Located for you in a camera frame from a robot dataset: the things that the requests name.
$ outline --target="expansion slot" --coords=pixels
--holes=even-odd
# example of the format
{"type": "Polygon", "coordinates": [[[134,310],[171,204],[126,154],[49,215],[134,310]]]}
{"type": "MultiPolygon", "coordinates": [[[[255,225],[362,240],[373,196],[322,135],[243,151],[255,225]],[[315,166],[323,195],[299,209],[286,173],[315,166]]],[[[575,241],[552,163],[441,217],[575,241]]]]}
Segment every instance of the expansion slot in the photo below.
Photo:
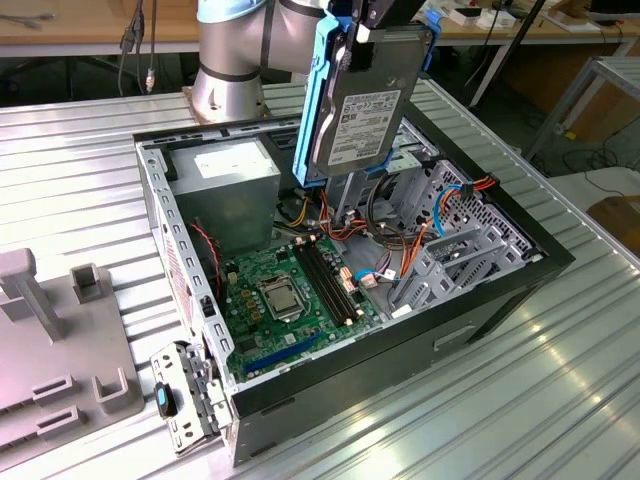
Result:
{"type": "Polygon", "coordinates": [[[358,314],[354,306],[333,277],[315,243],[296,245],[293,247],[293,253],[323,305],[329,310],[333,324],[341,327],[347,320],[355,321],[358,314]]]}
{"type": "Polygon", "coordinates": [[[247,363],[244,366],[244,373],[249,373],[253,372],[254,370],[261,370],[263,368],[270,367],[275,363],[281,362],[283,360],[286,360],[287,358],[293,357],[294,355],[305,352],[313,347],[314,340],[320,335],[320,333],[317,333],[316,335],[298,342],[295,345],[291,345],[290,347],[283,348],[282,350],[272,353],[271,355],[267,355],[266,357],[262,357],[251,363],[247,363]]]}

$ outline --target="blue cable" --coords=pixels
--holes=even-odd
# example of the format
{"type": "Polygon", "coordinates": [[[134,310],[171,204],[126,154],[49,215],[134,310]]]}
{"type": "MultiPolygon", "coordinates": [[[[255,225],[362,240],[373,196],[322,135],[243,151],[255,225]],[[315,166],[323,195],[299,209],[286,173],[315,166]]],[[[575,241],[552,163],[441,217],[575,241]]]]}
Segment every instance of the blue cable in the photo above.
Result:
{"type": "Polygon", "coordinates": [[[353,278],[355,279],[356,282],[359,282],[360,280],[362,280],[362,277],[364,277],[365,275],[368,275],[370,273],[377,273],[375,270],[360,270],[358,273],[356,273],[353,278]]]}
{"type": "Polygon", "coordinates": [[[442,200],[442,197],[444,196],[444,194],[447,193],[449,190],[462,190],[462,187],[460,185],[447,185],[444,189],[442,189],[442,191],[440,192],[440,194],[438,194],[438,197],[436,198],[436,203],[433,207],[433,224],[436,226],[436,230],[438,231],[441,237],[444,237],[445,233],[440,223],[440,200],[442,200]]]}

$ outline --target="aluminum worktable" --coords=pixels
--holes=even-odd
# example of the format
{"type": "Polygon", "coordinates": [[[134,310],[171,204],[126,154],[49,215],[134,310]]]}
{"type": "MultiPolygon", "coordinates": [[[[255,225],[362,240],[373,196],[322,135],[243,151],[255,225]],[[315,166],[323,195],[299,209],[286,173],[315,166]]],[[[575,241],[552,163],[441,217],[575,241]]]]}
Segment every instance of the aluminum worktable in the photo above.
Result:
{"type": "MultiPolygon", "coordinates": [[[[304,87],[267,87],[274,115],[304,87]]],[[[0,111],[0,249],[39,279],[109,268],[145,409],[9,478],[633,478],[640,471],[638,262],[441,88],[414,103],[577,258],[494,334],[231,470],[220,441],[176,460],[149,356],[183,337],[147,224],[131,134],[194,124],[181,94],[0,111]]]]}

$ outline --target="cpu socket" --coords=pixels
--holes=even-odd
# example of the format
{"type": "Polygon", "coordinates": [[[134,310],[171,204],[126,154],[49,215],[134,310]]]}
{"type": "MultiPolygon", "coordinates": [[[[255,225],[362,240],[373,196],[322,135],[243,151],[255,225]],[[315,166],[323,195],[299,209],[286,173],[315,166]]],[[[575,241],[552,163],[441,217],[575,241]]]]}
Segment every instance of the cpu socket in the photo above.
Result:
{"type": "Polygon", "coordinates": [[[263,280],[258,288],[269,313],[276,320],[291,323],[300,318],[305,311],[298,289],[289,276],[282,275],[263,280]]]}

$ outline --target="motherboard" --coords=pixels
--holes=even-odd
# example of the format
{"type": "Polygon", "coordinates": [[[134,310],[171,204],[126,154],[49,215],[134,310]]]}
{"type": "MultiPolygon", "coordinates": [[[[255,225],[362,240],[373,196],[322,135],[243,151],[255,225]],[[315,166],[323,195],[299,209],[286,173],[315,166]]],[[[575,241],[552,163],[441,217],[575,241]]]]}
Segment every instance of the motherboard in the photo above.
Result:
{"type": "Polygon", "coordinates": [[[227,365],[244,382],[384,321],[352,280],[331,240],[311,239],[226,262],[225,319],[235,350],[227,365]]]}

